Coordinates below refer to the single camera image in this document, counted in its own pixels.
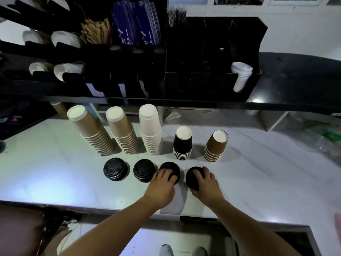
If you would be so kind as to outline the bundle of blue packets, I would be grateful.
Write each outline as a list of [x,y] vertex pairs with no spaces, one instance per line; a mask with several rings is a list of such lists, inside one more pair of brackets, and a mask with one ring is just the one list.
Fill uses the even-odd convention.
[[166,5],[162,0],[119,0],[112,4],[110,14],[120,45],[159,46]]

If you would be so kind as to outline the bundle of brown stir sticks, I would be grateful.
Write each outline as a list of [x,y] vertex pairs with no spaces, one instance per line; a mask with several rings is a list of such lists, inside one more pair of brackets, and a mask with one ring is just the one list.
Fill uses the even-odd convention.
[[92,21],[86,19],[84,23],[81,23],[81,40],[86,44],[111,44],[111,27],[108,18],[104,21]]

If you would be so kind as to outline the stack of white paper cups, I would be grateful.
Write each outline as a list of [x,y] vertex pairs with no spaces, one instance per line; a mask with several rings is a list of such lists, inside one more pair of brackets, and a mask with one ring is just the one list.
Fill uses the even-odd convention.
[[145,104],[139,109],[140,134],[147,153],[152,156],[161,155],[163,150],[162,127],[157,108]]

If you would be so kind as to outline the black cup and lid organizer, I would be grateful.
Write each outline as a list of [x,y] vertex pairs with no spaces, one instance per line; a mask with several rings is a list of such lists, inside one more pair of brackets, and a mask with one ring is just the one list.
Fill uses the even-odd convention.
[[[164,1],[166,12],[162,22],[163,43],[159,46],[124,46],[117,41],[117,31],[113,29],[113,20],[110,14],[112,4],[119,0],[66,0],[70,11],[47,0],[13,0],[10,4],[0,3],[0,18],[7,22],[14,22],[25,26],[28,30],[36,30],[44,33],[44,44],[27,42],[23,45],[6,41],[0,37],[0,53],[5,60],[5,55],[15,55],[25,61],[33,59],[31,63],[46,61],[57,65],[62,63],[80,62],[85,65],[84,72],[78,75],[85,81],[92,94],[95,83],[117,83],[126,97],[125,87],[128,84],[138,84],[142,93],[148,97],[147,87],[164,81],[166,64],[165,28],[168,0]],[[111,44],[86,44],[82,40],[82,47],[75,48],[59,43],[55,47],[51,40],[54,31],[67,31],[74,34],[81,34],[81,23],[86,19],[92,21],[104,21],[109,19],[111,27]],[[53,79],[59,81],[54,72],[43,72],[53,75]],[[70,82],[65,73],[64,79]]]

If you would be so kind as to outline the person's left hand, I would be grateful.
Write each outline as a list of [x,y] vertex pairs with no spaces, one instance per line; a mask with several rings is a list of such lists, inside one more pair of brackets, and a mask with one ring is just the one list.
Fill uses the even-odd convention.
[[172,172],[171,169],[162,169],[155,172],[143,195],[143,200],[155,211],[167,206],[174,198],[175,188],[168,180]]

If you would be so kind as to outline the person's left forearm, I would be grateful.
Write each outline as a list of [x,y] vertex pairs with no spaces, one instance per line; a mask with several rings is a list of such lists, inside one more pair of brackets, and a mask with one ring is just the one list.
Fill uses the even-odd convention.
[[60,256],[119,256],[143,223],[159,209],[156,200],[143,196],[81,236]]

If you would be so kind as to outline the person's right forearm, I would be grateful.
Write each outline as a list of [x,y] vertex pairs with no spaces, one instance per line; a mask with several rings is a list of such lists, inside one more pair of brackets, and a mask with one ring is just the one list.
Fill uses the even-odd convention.
[[215,213],[245,256],[301,256],[275,232],[231,205],[224,197],[197,197]]

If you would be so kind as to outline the black counter shelf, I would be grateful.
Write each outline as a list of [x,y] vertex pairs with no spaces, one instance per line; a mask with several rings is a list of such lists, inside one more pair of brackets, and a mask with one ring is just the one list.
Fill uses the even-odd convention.
[[261,73],[253,74],[240,92],[233,87],[238,75],[192,73],[190,78],[166,72],[165,80],[147,87],[148,97],[138,84],[128,84],[123,96],[119,84],[95,83],[91,93],[81,76],[70,82],[53,79],[50,73],[28,72],[32,58],[5,55],[0,62],[0,98],[41,102],[99,103],[107,105],[153,104],[155,106],[226,108],[259,111],[304,111],[341,118],[341,61],[296,54],[262,53]]

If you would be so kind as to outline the black compartment organizer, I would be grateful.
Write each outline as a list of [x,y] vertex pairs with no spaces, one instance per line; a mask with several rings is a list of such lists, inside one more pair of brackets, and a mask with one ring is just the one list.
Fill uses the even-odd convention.
[[[165,98],[246,102],[261,77],[259,49],[268,27],[258,17],[187,17],[166,28]],[[235,91],[231,65],[250,65],[251,76]]]

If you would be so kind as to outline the black plastic cup lid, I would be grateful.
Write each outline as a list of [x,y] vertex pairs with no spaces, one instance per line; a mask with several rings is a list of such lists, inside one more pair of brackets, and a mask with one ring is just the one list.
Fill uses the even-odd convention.
[[191,167],[185,176],[185,182],[186,185],[188,186],[189,189],[195,190],[195,191],[199,191],[199,183],[198,183],[198,179],[196,177],[196,175],[194,174],[194,170],[198,170],[202,176],[202,178],[205,178],[205,173],[204,173],[204,169],[202,167]]
[[137,161],[133,168],[135,178],[143,183],[150,182],[155,172],[156,167],[149,159],[141,159]]
[[159,168],[159,170],[162,170],[162,169],[171,169],[173,171],[169,175],[168,180],[170,180],[172,178],[172,176],[177,176],[177,180],[175,181],[175,185],[180,181],[181,171],[180,171],[179,166],[176,163],[170,162],[170,161],[165,162]]
[[104,167],[104,175],[111,181],[121,181],[128,174],[128,165],[121,158],[111,158],[109,159]]

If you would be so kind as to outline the bundle of wrapped black straws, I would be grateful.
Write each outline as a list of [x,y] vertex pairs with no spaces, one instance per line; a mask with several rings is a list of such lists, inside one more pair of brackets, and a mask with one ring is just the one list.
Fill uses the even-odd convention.
[[186,26],[187,10],[181,6],[170,6],[167,8],[167,26],[169,28]]

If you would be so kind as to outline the clear plastic bag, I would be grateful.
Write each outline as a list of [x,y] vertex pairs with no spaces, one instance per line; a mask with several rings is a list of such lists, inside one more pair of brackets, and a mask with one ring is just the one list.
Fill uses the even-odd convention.
[[286,130],[309,150],[341,158],[341,118],[293,111]]

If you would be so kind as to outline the stack of black paper cups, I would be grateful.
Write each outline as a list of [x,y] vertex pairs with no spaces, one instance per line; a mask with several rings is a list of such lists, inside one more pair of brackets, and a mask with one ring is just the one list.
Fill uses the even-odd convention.
[[192,152],[192,130],[188,126],[180,126],[176,130],[173,141],[173,155],[178,160],[187,160]]

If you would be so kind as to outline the short stack of brown cups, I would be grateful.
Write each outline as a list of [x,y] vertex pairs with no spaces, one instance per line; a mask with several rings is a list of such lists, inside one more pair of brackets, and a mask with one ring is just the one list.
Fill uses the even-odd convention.
[[217,162],[224,153],[227,142],[228,134],[225,131],[214,131],[204,148],[204,158],[208,162]]

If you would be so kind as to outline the stack of white plastic cups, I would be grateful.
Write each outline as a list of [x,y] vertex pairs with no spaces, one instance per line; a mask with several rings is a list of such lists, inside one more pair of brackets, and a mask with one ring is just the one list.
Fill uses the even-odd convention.
[[238,74],[233,90],[234,92],[240,92],[245,87],[249,77],[252,75],[253,67],[249,64],[236,61],[231,64],[231,71],[232,73]]

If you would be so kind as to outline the person's right hand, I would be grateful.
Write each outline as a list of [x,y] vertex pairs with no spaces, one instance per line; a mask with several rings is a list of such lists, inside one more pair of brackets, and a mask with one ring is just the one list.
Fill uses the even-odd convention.
[[209,171],[208,168],[203,167],[205,178],[203,179],[198,170],[194,170],[199,183],[200,196],[198,198],[205,206],[214,211],[215,208],[225,202],[224,195],[219,188],[218,181],[215,175]]

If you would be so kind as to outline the stack of white lids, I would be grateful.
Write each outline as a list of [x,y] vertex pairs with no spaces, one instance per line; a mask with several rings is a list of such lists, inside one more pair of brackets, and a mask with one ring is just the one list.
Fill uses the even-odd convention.
[[84,72],[85,65],[80,62],[74,63],[62,63],[54,66],[53,72],[59,81],[65,82],[65,73],[82,74]]
[[34,72],[53,72],[55,65],[46,61],[34,62],[29,65],[29,72],[33,75]]
[[36,30],[25,30],[22,33],[23,42],[33,42],[37,44],[44,44],[44,33]]
[[51,40],[55,47],[57,47],[59,43],[75,48],[82,47],[82,41],[79,35],[67,31],[54,31],[51,35]]
[[67,11],[70,11],[69,4],[66,0],[47,0],[48,4],[51,4],[52,2],[56,3],[60,7],[66,9]]

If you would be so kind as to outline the person's left shoe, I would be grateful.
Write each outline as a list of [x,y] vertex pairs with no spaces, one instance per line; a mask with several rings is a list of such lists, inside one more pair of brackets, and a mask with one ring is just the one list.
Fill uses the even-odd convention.
[[168,244],[163,244],[160,248],[158,256],[174,256],[171,246]]

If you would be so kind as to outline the tall stack of tan cups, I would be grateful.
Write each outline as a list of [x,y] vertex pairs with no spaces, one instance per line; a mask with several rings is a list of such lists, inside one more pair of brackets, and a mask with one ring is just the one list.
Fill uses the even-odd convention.
[[110,107],[105,115],[121,150],[128,155],[135,154],[139,149],[137,136],[123,109],[119,106]]
[[97,120],[83,105],[75,105],[67,112],[67,117],[95,151],[101,156],[114,152],[114,143],[102,123]]

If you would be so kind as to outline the single brown paper cup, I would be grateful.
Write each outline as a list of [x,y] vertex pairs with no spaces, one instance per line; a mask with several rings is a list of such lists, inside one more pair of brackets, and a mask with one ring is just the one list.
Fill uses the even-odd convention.
[[51,106],[55,109],[55,111],[57,112],[57,114],[61,117],[61,118],[67,118],[67,112],[68,112],[68,107],[66,104],[62,103],[62,102],[50,102]]

